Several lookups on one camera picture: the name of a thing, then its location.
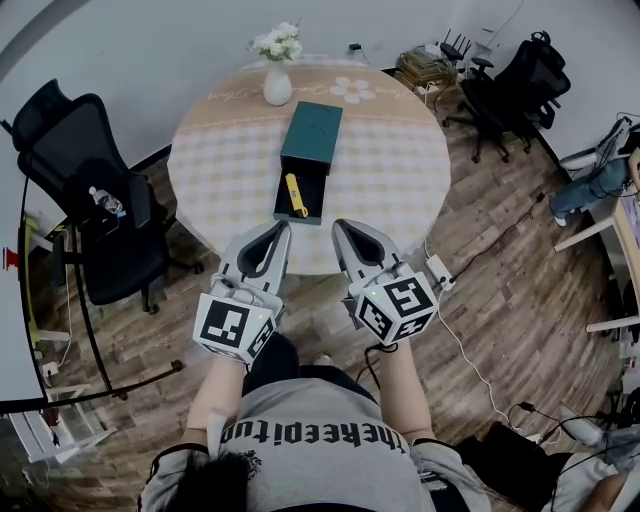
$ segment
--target desk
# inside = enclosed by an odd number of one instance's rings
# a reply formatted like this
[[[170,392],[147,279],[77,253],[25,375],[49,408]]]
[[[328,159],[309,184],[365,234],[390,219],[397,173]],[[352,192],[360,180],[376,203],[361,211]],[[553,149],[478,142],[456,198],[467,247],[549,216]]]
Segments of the desk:
[[[629,214],[629,211],[632,211],[630,208],[633,208],[634,200],[634,197],[622,197],[615,199],[612,202],[612,206],[609,208],[609,213],[605,215],[604,218],[597,220],[593,226],[585,229],[584,231],[576,233],[575,235],[560,242],[554,246],[554,249],[557,252],[562,251],[585,238],[595,235],[596,233],[600,233],[604,229],[613,228],[618,241],[620,242],[624,259],[629,268],[629,274],[635,290],[636,301],[640,305],[640,294],[638,293],[640,290],[638,287],[640,284],[640,245],[634,232],[640,232],[640,230],[637,227],[638,219],[630,219]],[[589,324],[587,325],[587,332],[607,331],[609,329],[617,329],[619,327],[627,327],[635,324],[640,324],[640,316],[638,315],[620,318],[618,320],[610,320],[608,322]]]
[[[451,176],[436,118],[392,77],[349,60],[303,56],[290,69],[291,101],[262,97],[264,63],[234,74],[184,118],[169,158],[177,217],[222,254],[231,239],[273,220],[280,148],[298,101],[342,107],[321,226],[292,223],[288,271],[340,271],[331,243],[338,218],[379,229],[407,254],[435,222]]]

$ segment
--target white flower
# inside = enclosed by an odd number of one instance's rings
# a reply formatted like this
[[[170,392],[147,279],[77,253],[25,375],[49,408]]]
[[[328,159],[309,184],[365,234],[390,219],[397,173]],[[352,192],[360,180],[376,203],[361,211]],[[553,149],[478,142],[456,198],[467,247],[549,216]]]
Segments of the white flower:
[[[271,53],[273,57],[280,57],[284,53],[282,43],[271,43],[269,45],[269,53]]]
[[[344,101],[357,105],[360,100],[372,100],[376,94],[368,91],[369,82],[366,80],[356,80],[352,82],[347,77],[339,76],[336,78],[338,85],[333,85],[329,90],[336,96],[344,96]]]
[[[297,26],[282,22],[268,34],[257,36],[249,48],[271,61],[295,60],[302,53],[298,35]]]
[[[280,23],[280,25],[278,25],[278,30],[281,30],[286,35],[291,37],[296,37],[298,35],[298,27],[292,25],[291,23],[287,23],[286,21],[283,21],[282,23]]]

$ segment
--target white cube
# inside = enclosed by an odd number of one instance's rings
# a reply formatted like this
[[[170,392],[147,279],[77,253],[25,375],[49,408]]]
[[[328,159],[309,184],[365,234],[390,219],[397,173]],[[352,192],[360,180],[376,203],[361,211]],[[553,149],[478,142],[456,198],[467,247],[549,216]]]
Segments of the white cube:
[[[383,345],[415,336],[436,314],[436,297],[422,272],[364,288],[356,318]]]
[[[200,294],[193,339],[210,352],[251,364],[275,329],[270,309]]]

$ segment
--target water bottle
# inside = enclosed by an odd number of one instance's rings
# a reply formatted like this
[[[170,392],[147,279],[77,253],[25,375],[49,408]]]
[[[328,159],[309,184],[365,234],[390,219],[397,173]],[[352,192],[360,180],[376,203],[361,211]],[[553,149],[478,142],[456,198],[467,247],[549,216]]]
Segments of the water bottle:
[[[93,201],[98,206],[102,206],[109,213],[118,215],[122,211],[122,203],[106,190],[97,190],[96,187],[91,187],[89,189],[89,194],[91,194]]]

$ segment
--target yellow object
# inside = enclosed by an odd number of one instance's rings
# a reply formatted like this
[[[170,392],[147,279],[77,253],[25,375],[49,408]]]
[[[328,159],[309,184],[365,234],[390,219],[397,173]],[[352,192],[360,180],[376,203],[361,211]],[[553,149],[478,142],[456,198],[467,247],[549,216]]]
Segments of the yellow object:
[[[291,204],[293,205],[293,211],[298,214],[298,217],[303,219],[309,216],[309,210],[304,207],[302,202],[302,196],[300,195],[300,189],[298,188],[298,181],[296,175],[289,173],[284,177],[287,180],[287,188],[289,189],[289,197],[291,198]]]

